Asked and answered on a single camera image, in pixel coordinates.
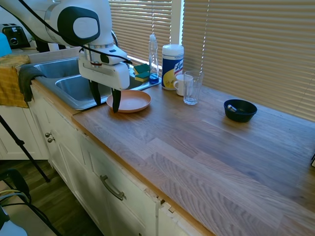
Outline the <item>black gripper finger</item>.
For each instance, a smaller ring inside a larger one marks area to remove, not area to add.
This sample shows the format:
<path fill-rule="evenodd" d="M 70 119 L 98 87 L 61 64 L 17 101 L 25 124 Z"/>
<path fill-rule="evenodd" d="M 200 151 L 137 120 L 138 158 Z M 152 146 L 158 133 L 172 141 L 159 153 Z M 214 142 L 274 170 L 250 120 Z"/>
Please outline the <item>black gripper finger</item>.
<path fill-rule="evenodd" d="M 90 91 L 92 93 L 92 96 L 95 100 L 96 105 L 99 106 L 101 104 L 101 96 L 98 89 L 98 83 L 95 81 L 89 80 L 89 87 L 90 87 Z"/>
<path fill-rule="evenodd" d="M 114 88 L 111 88 L 111 91 L 112 91 L 112 97 L 113 97 L 113 103 L 112 103 L 113 112 L 117 113 L 119 110 L 120 101 L 121 101 L 121 91 Z"/>

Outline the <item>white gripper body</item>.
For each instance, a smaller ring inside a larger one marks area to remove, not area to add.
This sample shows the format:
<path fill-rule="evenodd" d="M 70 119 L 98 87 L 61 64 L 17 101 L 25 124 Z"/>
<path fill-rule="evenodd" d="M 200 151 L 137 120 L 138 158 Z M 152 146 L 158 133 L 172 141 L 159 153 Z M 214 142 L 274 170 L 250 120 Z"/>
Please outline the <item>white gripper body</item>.
<path fill-rule="evenodd" d="M 91 81 L 117 90 L 127 89 L 130 85 L 129 68 L 121 58 L 80 52 L 78 65 L 81 76 Z"/>

